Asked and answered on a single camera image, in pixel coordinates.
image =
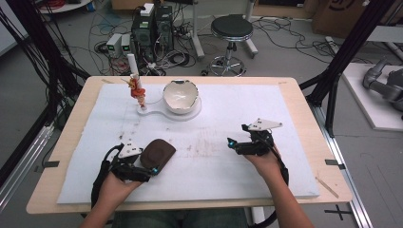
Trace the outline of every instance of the black metal frame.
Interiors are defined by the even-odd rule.
[[[333,121],[338,80],[393,2],[394,0],[371,0],[329,66],[315,78],[299,85],[301,90],[316,85],[312,93],[306,96],[307,102],[313,106],[321,106],[323,99],[329,93],[325,128],[332,138],[335,136]]]

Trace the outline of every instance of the white paper sheet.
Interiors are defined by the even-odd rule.
[[[144,85],[147,103],[159,101],[164,85]],[[319,195],[297,132],[276,85],[197,85],[201,113],[187,122],[163,115],[140,116],[127,85],[104,85],[74,151],[58,203],[90,202],[92,183],[106,152],[132,139],[142,147],[163,139],[177,152],[163,171],[127,201],[265,199],[270,193],[254,166],[227,147],[227,137],[250,142],[242,124],[257,118],[282,122],[273,137],[290,172],[296,197]]]

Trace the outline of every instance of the small robot arm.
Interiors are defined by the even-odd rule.
[[[387,59],[382,58],[374,67],[370,68],[364,75],[362,85],[381,94],[383,99],[390,102],[395,109],[403,111],[403,68],[392,71],[387,84],[382,84],[377,80],[382,74],[383,67],[387,64]]]

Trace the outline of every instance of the white ceramic bowl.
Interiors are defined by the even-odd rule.
[[[163,89],[163,100],[166,106],[176,114],[193,111],[198,98],[198,88],[189,80],[174,80]]]

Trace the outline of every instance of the electronic equipment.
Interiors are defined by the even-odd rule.
[[[106,47],[111,58],[119,58],[122,55],[122,34],[113,34]]]
[[[141,16],[151,16],[152,10],[154,10],[154,4],[152,3],[145,3],[144,9],[140,11]]]
[[[139,63],[146,60],[153,63],[156,60],[154,46],[156,45],[157,25],[155,22],[155,9],[149,16],[136,14],[131,27],[136,57]]]
[[[158,29],[158,42],[160,49],[163,51],[172,50],[174,48],[173,24],[172,24],[172,7],[160,6],[156,11],[156,21]]]
[[[122,52],[124,56],[127,54],[133,53],[133,46],[131,42],[131,35],[130,34],[123,34],[122,35]]]

